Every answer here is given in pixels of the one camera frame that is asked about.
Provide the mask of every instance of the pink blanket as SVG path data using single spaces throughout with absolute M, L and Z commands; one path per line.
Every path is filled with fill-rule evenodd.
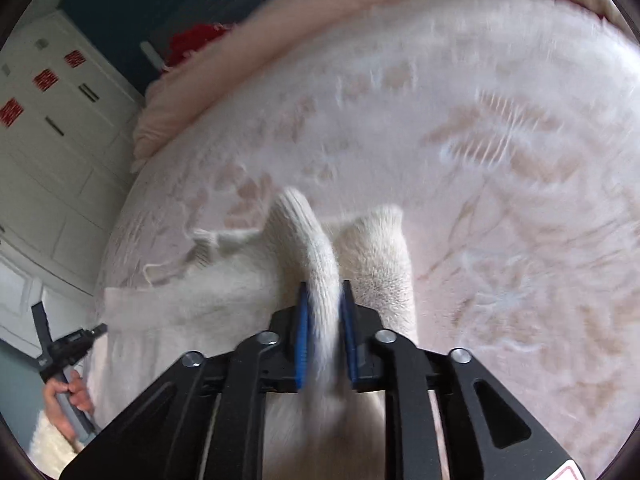
M 134 155 L 146 159 L 201 113 L 306 38 L 389 0 L 271 0 L 221 41 L 152 84 L 134 131 Z
M 323 221 L 395 203 L 421 346 L 470 348 L 594 479 L 640 416 L 638 81 L 638 46 L 566 1 L 363 12 L 149 160 L 98 290 L 260 228 L 287 186 Z

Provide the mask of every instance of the red fabric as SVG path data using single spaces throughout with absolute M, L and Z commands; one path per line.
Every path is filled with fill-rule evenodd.
M 191 54 L 203 48 L 207 43 L 219 40 L 228 33 L 234 25 L 223 25 L 222 23 L 201 23 L 191 27 L 185 32 L 180 32 L 171 38 L 169 48 L 171 53 L 166 59 L 165 69 L 178 66 Z

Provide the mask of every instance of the red sticker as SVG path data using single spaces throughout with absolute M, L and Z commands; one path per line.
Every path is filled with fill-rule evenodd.
M 82 52 L 79 50 L 73 50 L 65 56 L 65 61 L 71 68 L 75 68 L 76 66 L 82 65 L 86 59 L 82 55 Z
M 51 88 L 57 80 L 58 76 L 55 75 L 49 68 L 43 70 L 33 78 L 33 82 L 36 83 L 36 86 L 43 92 Z
M 7 128 L 14 124 L 14 121 L 24 111 L 24 108 L 20 106 L 20 103 L 15 98 L 9 99 L 7 104 L 0 108 L 0 122 Z

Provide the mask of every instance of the tool handle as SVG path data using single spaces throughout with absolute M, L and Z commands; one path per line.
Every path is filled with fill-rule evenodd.
M 61 383 L 69 383 L 71 380 L 72 369 L 72 367 L 67 367 L 65 368 L 64 373 L 59 372 L 53 377 Z M 65 414 L 67 420 L 74 428 L 74 431 L 76 432 L 76 439 L 86 445 L 94 439 L 96 429 L 86 413 L 78 410 L 78 408 L 71 403 L 69 400 L 70 396 L 71 394 L 69 392 L 65 392 L 63 394 L 56 394 L 56 399 L 62 409 L 62 413 Z

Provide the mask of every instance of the black clamp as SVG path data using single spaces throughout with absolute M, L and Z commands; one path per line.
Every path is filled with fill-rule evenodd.
M 87 352 L 94 345 L 94 341 L 107 332 L 107 326 L 102 323 L 92 330 L 76 330 L 53 341 L 49 331 L 47 313 L 42 302 L 31 307 L 31 315 L 42 348 L 38 364 L 40 377 L 45 383 L 50 378 L 68 383 L 71 380 L 72 367 L 87 355 Z M 62 412 L 74 428 L 76 439 L 82 444 L 88 444 L 95 438 L 98 428 L 86 413 L 71 404 L 69 397 L 68 392 L 56 394 Z
M 451 480 L 545 480 L 570 460 L 533 416 L 465 349 L 421 350 L 355 304 L 340 305 L 348 373 L 385 391 L 386 480 L 436 480 L 441 467 L 428 391 L 442 416 Z M 266 394 L 303 386 L 312 324 L 298 305 L 235 351 L 187 352 L 96 437 L 62 480 L 259 480 Z

